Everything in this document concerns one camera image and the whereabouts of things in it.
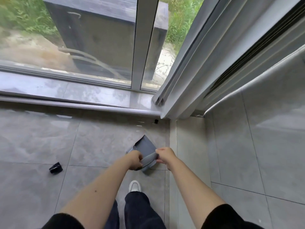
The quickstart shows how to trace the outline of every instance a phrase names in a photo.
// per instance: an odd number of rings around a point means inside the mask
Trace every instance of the leg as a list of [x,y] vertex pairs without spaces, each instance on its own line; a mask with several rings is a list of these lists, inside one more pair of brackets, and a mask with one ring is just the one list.
[[152,209],[148,197],[141,192],[138,182],[131,182],[125,197],[126,229],[165,229],[161,217]]
[[104,229],[119,229],[120,228],[120,218],[119,211],[117,209],[117,202],[114,200],[110,215],[105,224]]

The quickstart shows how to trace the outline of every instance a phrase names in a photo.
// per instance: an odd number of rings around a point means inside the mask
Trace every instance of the person's left hand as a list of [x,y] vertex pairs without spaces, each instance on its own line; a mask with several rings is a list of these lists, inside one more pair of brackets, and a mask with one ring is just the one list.
[[142,167],[142,163],[140,160],[143,159],[142,154],[138,150],[133,150],[125,155],[129,162],[129,169],[130,170],[136,170],[140,167]]

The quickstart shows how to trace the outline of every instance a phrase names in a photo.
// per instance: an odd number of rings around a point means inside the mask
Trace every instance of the small black item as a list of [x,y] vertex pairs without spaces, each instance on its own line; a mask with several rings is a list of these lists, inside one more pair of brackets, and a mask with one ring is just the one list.
[[63,168],[61,167],[60,163],[57,162],[56,164],[52,165],[52,167],[49,170],[51,174],[56,175],[62,172]]

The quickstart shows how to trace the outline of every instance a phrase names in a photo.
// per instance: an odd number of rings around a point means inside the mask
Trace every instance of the person's right hand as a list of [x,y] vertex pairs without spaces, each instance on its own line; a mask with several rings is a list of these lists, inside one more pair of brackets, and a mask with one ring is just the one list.
[[172,163],[178,159],[170,147],[156,149],[156,153],[158,154],[157,162],[165,164],[169,170]]

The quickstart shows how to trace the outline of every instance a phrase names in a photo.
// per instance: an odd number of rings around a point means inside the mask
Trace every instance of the shoe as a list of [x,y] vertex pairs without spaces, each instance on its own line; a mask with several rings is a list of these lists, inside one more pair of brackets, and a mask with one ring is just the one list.
[[141,185],[138,181],[133,180],[130,184],[129,184],[129,192],[133,192],[133,191],[141,191]]

